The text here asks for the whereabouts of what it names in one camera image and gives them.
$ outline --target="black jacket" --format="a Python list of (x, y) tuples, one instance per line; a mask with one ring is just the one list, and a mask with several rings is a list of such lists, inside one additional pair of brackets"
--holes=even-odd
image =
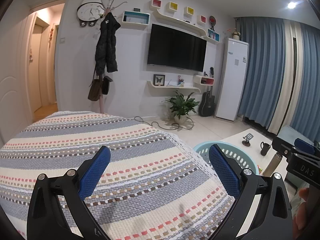
[(96, 49), (96, 73), (97, 75), (102, 75), (104, 73), (104, 68), (107, 66), (107, 72), (118, 71), (118, 66), (116, 62), (116, 30), (119, 29), (121, 25), (113, 17), (112, 13), (108, 13), (105, 19), (101, 22), (100, 38), (97, 43)]

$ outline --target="clock face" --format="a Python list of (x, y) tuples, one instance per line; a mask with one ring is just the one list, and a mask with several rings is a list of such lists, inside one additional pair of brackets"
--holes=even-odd
[(105, 12), (105, 8), (101, 3), (85, 3), (78, 8), (77, 15), (82, 21), (95, 21)]

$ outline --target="flat screen tv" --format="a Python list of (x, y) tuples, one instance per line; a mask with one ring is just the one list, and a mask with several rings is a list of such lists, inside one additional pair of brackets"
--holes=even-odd
[(153, 24), (147, 64), (202, 72), (206, 46), (204, 39)]

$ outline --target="white coffee table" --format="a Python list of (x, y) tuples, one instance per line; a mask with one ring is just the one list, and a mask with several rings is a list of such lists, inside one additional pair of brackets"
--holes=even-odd
[[(251, 146), (249, 146), (249, 147), (244, 146), (242, 144), (242, 141), (244, 140), (243, 137), (246, 136), (248, 133), (251, 133), (253, 135), (253, 138), (250, 140)], [(262, 134), (258, 133), (254, 129), (245, 130), (241, 133), (230, 136), (230, 137), (225, 138), (221, 141), (233, 144), (233, 145), (239, 147), (240, 149), (242, 149), (243, 151), (245, 151), (256, 162), (256, 164), (259, 165), (261, 169), (263, 169), (263, 171), (268, 166), (271, 159), (273, 158), (273, 156), (276, 153), (276, 151), (271, 146), (271, 148), (268, 151), (266, 156), (262, 156), (260, 154), (261, 142), (265, 142), (265, 143), (268, 143), (271, 145), (272, 141), (269, 140), (267, 137), (263, 136)], [(281, 162), (279, 163), (278, 167), (275, 170), (275, 172), (278, 172), (279, 174), (281, 174), (283, 180), (285, 179), (285, 176), (287, 175), (287, 170), (286, 170), (287, 165), (288, 165), (288, 163), (286, 161), (286, 158), (282, 158)], [(248, 229), (251, 225), (251, 222), (253, 220), (253, 217), (255, 215), (255, 212), (257, 210), (257, 207), (259, 205), (259, 201), (260, 201), (260, 195), (256, 195), (254, 197), (253, 202), (252, 202), (251, 209), (247, 215), (247, 218), (245, 219), (243, 226), (240, 229), (237, 236), (240, 236), (248, 231)]]

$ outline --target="silver bolt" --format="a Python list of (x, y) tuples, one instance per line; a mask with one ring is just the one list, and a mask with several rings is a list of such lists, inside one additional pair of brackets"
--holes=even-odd
[(45, 177), (45, 175), (44, 175), (43, 173), (41, 173), (41, 174), (38, 176), (38, 179), (39, 179), (39, 180), (43, 180), (44, 177)]
[(279, 173), (275, 173), (275, 178), (276, 179), (281, 179), (281, 175)]
[(68, 170), (67, 171), (67, 175), (68, 176), (73, 176), (73, 175), (75, 175), (76, 174), (76, 171), (75, 170)]
[(250, 170), (250, 169), (244, 169), (243, 170), (243, 173), (245, 174), (245, 175), (251, 175), (252, 174), (252, 171)]

